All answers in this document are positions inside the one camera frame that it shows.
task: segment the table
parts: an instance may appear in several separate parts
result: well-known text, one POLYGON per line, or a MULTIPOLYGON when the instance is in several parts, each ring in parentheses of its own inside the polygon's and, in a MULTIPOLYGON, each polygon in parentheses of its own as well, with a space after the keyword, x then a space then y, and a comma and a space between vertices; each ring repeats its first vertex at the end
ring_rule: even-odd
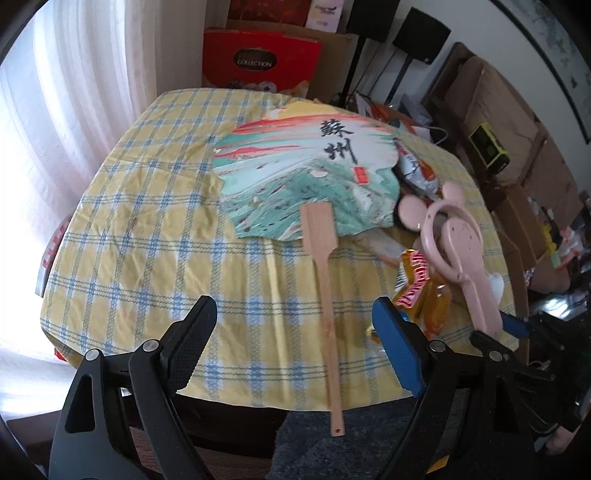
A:
MULTIPOLYGON (((220 212, 213 146, 238 125, 295 99, 245 90, 160 96, 123 136, 82 197, 54 263, 41 326, 74 365, 160 338, 199 296, 219 321, 181 393, 233 405, 328 410, 319 291, 301 242, 238 239, 220 212)), ((392 129, 443 180, 463 187, 480 224, 485 264, 505 279, 501 309, 514 312, 499 239, 459 160, 392 129)), ((410 246, 415 235, 392 235, 410 246)), ((366 339, 371 307, 392 294, 396 272, 349 239, 330 258, 344 408, 407 397, 384 354, 366 339)), ((465 306, 450 309, 441 339, 476 353, 465 306)), ((517 340, 504 335, 504 344, 517 340)))

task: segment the black pole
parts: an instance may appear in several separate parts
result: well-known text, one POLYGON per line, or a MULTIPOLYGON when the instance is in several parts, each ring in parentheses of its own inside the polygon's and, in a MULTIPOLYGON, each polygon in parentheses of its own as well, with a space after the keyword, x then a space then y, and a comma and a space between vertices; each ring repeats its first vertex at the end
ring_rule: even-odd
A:
POLYGON ((390 90, 390 93, 388 94, 388 98, 386 98, 386 105, 387 106, 390 106, 390 103, 392 102, 392 99, 394 98, 394 95, 396 94, 396 90, 398 90, 398 87, 400 87, 400 83, 402 82, 402 78, 406 74, 408 67, 410 67, 410 64, 412 61, 413 61, 413 58, 407 54, 406 58, 404 59, 404 64, 402 65, 402 68, 400 69, 400 72, 399 72, 398 76, 396 77, 396 81, 394 82, 394 85, 392 85, 392 90, 390 90))
POLYGON ((349 89, 351 88, 351 83, 353 83, 353 77, 355 76, 355 72, 357 70, 357 65, 359 64, 359 59, 361 58, 361 52, 363 51, 363 47, 365 45, 365 41, 367 38, 359 37, 357 40, 357 46, 355 47, 355 53, 353 54, 353 60, 351 60, 351 67, 349 68, 349 73, 347 74, 347 79, 345 80, 345 86, 343 87, 343 92, 340 94, 339 98, 339 107, 345 108, 347 105, 347 97, 349 96, 349 89))

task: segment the metal screw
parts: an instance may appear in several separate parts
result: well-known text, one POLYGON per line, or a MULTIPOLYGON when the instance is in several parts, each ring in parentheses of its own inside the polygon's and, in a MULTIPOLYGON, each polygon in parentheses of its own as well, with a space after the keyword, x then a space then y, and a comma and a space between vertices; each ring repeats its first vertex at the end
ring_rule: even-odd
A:
POLYGON ((496 350, 491 350, 488 353, 488 357, 493 361, 493 362, 501 362, 503 360, 503 356, 497 352, 496 350))
POLYGON ((159 346, 160 344, 158 343, 158 340, 148 340, 144 343, 144 346, 142 348, 144 349, 144 352, 153 352, 159 346))
POLYGON ((84 357, 92 362, 93 360, 96 360, 99 357, 99 351, 96 348, 93 348, 92 350, 88 350, 84 357))
POLYGON ((429 347, 434 352, 441 353, 445 351, 445 343, 440 342, 439 340, 433 340, 431 343, 429 343, 429 347))

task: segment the white box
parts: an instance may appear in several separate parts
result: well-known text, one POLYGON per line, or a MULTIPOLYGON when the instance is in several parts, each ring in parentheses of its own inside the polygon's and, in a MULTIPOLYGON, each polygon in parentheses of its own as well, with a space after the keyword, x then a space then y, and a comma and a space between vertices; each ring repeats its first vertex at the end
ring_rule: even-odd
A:
POLYGON ((345 0, 313 0, 306 28, 336 33, 345 0))

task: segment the black speaker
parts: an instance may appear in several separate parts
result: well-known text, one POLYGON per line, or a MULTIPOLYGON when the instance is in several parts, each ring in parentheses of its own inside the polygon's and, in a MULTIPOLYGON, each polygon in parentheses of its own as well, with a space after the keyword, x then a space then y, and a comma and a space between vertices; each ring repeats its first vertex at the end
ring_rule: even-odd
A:
POLYGON ((439 20, 412 7, 392 45, 411 58, 431 65, 441 52, 450 32, 439 20))
POLYGON ((347 33, 386 42, 400 0, 355 0, 347 33))

